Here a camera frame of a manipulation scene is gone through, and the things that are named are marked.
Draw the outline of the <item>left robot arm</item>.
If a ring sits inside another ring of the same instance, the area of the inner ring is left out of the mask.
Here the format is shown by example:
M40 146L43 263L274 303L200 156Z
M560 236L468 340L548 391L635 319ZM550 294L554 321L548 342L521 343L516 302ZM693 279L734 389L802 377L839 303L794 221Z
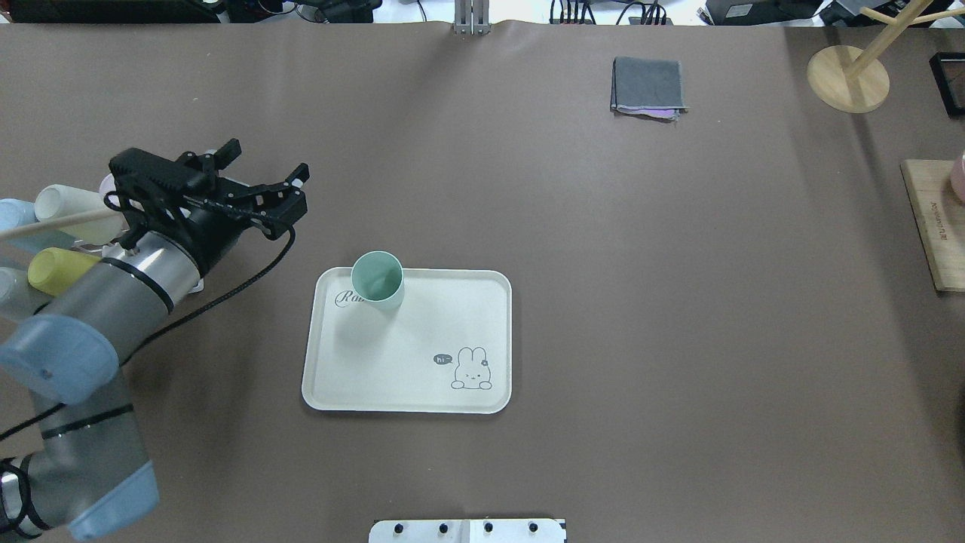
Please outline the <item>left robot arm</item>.
M130 526L158 506L154 464L123 375L160 336L247 289L169 323L168 317L255 228L270 241L296 238L307 213L299 164L283 181L248 186L222 172L241 153L237 139L215 152L165 158L129 148L110 159L108 210L127 233L65 293L38 307L2 343L2 369L33 398L41 450L2 460L2 540L26 542L64 526L90 541Z

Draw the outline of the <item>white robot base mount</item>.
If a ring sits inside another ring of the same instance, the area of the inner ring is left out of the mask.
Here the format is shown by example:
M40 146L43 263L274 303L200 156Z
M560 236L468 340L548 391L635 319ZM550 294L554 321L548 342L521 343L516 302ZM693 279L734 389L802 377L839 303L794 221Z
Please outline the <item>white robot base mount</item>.
M479 518L383 520L369 542L568 542L565 520Z

